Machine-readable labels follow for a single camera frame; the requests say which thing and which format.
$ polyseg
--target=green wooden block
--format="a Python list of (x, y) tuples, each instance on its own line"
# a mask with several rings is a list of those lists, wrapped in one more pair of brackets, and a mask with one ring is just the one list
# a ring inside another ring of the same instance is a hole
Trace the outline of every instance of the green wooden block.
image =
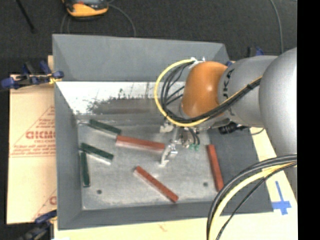
[(108, 133), (108, 132), (110, 133), (111, 132), (111, 133), (114, 133), (114, 134), (117, 134), (117, 135), (119, 135), (121, 133), (121, 129), (113, 127), (113, 126), (108, 125), (108, 124), (103, 123), (103, 122), (99, 122), (99, 121), (94, 120), (94, 119), (90, 119), (89, 126), (95, 128), (97, 130), (103, 131), (105, 133)]
[(96, 156), (97, 158), (99, 159), (103, 159), (105, 160), (106, 162), (110, 163), (112, 161), (112, 159), (114, 158), (114, 155), (113, 154), (110, 154), (106, 151), (103, 151), (101, 149), (98, 149), (94, 146), (90, 146), (88, 144), (85, 144), (85, 143), (81, 143), (81, 146), (80, 148), (85, 151), (85, 152), (88, 152), (90, 153), (91, 155), (94, 155)]
[(82, 176), (82, 185), (84, 187), (90, 187), (90, 176), (86, 152), (80, 152), (80, 168)]

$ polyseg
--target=yellow device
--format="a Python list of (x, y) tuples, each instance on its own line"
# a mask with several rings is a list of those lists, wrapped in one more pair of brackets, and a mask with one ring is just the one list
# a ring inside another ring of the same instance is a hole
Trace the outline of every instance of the yellow device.
[(106, 0), (62, 0), (66, 11), (77, 19), (88, 19), (101, 16), (107, 12)]

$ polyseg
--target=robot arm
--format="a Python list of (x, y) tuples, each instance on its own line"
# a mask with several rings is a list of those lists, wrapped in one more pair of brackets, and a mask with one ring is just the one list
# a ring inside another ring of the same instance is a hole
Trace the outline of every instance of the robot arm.
[(261, 76), (257, 88), (202, 124), (221, 126), (231, 121), (265, 128), (278, 156), (296, 154), (297, 48), (280, 56), (241, 59), (228, 68), (212, 61), (197, 64), (185, 83), (182, 116), (193, 118), (207, 113)]

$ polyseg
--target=cardboard sheet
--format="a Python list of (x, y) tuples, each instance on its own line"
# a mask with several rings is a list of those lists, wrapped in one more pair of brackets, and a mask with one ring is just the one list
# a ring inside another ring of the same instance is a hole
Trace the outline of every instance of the cardboard sheet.
[(57, 208), (54, 85), (10, 90), (9, 105), (6, 223), (29, 223)]

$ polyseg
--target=yellow cable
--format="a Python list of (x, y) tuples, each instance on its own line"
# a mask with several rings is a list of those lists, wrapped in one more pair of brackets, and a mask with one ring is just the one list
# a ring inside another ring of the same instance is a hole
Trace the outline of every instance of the yellow cable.
[(195, 59), (184, 59), (184, 60), (180, 60), (170, 66), (168, 66), (164, 71), (162, 71), (162, 73), (159, 75), (159, 77), (157, 78), (156, 82), (155, 82), (155, 85), (154, 85), (154, 91), (153, 91), (153, 94), (154, 94), (154, 101), (155, 101), (155, 104), (156, 106), (158, 107), (159, 111), (161, 112), (162, 115), (164, 115), (171, 123), (177, 125), (177, 126), (180, 126), (180, 127), (192, 127), (192, 126), (196, 126), (204, 121), (206, 121), (208, 119), (207, 118), (204, 118), (204, 119), (200, 119), (198, 121), (194, 121), (194, 122), (189, 122), (189, 123), (181, 123), (181, 122), (178, 122), (178, 121), (175, 121), (173, 120), (171, 117), (169, 117), (167, 115), (167, 113), (163, 110), (163, 108), (161, 107), (161, 104), (158, 100), (158, 85), (161, 81), (161, 79), (164, 77), (164, 75), (169, 72), (171, 69), (179, 66), (179, 65), (182, 65), (182, 64), (185, 64), (185, 63), (190, 63), (190, 62), (195, 62), (196, 60)]
[[(244, 179), (243, 181), (241, 181), (238, 185), (236, 185), (233, 189), (231, 189), (231, 191), (223, 198), (223, 200), (220, 202), (219, 206), (216, 209), (216, 212), (213, 215), (212, 221), (211, 221), (211, 227), (212, 225), (215, 225), (216, 221), (218, 220), (218, 217), (220, 216), (220, 214), (222, 213), (223, 209), (226, 207), (227, 203), (229, 202), (229, 200), (237, 193), (239, 192), (241, 189), (243, 189), (245, 186), (247, 186), (248, 184), (262, 178), (262, 177), (266, 177), (268, 176), (270, 173), (286, 167), (288, 165), (290, 165), (292, 163), (286, 163), (283, 165), (274, 165), (270, 168), (265, 169), (264, 171), (261, 171), (255, 175), (252, 175), (246, 179)], [(213, 234), (213, 230), (210, 230), (210, 235), (209, 235), (209, 239), (216, 239), (217, 235), (213, 238), (211, 236), (214, 236), (215, 234)]]

